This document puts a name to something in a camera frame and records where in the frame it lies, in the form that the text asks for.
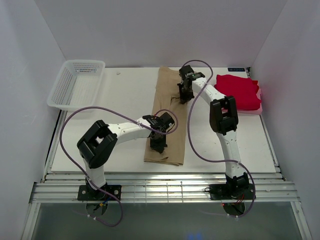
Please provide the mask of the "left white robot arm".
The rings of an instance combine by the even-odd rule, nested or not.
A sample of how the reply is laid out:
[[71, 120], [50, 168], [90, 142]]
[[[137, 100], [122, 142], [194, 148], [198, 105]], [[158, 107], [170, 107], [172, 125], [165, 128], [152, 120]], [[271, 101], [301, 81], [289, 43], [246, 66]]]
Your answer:
[[104, 164], [115, 146], [136, 139], [149, 139], [150, 148], [161, 154], [167, 147], [166, 133], [174, 125], [174, 119], [167, 112], [161, 116], [144, 115], [133, 122], [120, 124], [97, 120], [77, 143], [88, 175], [85, 180], [88, 193], [95, 200], [106, 195]]

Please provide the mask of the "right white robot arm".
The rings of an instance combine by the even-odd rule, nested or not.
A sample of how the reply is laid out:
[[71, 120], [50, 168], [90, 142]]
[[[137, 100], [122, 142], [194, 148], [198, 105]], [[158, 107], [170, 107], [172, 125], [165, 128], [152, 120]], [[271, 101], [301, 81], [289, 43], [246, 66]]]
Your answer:
[[201, 72], [196, 72], [190, 65], [184, 64], [179, 69], [181, 83], [178, 84], [180, 102], [182, 104], [193, 100], [187, 118], [187, 135], [191, 140], [190, 121], [193, 107], [199, 97], [209, 105], [209, 125], [216, 133], [223, 152], [226, 183], [214, 187], [211, 192], [219, 197], [237, 199], [250, 186], [246, 169], [242, 166], [237, 143], [237, 126], [239, 123], [236, 100], [226, 96], [209, 84], [209, 80]]

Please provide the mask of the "beige t shirt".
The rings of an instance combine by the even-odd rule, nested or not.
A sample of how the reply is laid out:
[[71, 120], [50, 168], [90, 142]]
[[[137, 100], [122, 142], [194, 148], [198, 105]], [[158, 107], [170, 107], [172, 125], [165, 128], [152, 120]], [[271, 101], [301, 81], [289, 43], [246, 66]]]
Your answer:
[[170, 134], [162, 135], [157, 140], [146, 140], [145, 162], [173, 166], [184, 164], [188, 107], [180, 102], [180, 83], [178, 71], [159, 68], [152, 115], [163, 124], [161, 130]]

